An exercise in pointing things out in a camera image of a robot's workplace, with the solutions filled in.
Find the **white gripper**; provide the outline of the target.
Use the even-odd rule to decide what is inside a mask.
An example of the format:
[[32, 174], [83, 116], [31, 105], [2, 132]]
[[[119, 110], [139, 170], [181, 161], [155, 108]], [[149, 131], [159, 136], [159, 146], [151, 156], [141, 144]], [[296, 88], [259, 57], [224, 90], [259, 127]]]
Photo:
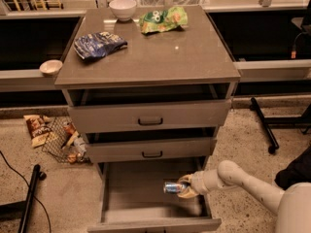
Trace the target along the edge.
[[207, 171], [198, 171], [195, 172], [193, 175], [188, 174], [182, 176], [178, 179], [178, 183], [188, 183], [190, 186], [183, 187], [178, 196], [184, 199], [190, 199], [198, 194], [203, 195], [210, 192], [207, 186], [207, 179], [209, 178]]

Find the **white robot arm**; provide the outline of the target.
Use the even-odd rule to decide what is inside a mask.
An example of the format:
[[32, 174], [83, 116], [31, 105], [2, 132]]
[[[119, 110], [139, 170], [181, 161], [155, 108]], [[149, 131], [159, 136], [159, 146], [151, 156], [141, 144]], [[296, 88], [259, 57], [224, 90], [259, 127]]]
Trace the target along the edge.
[[283, 190], [246, 173], [230, 160], [216, 169], [184, 175], [179, 196], [192, 198], [213, 190], [241, 187], [277, 216], [275, 233], [311, 233], [311, 183], [295, 183]]

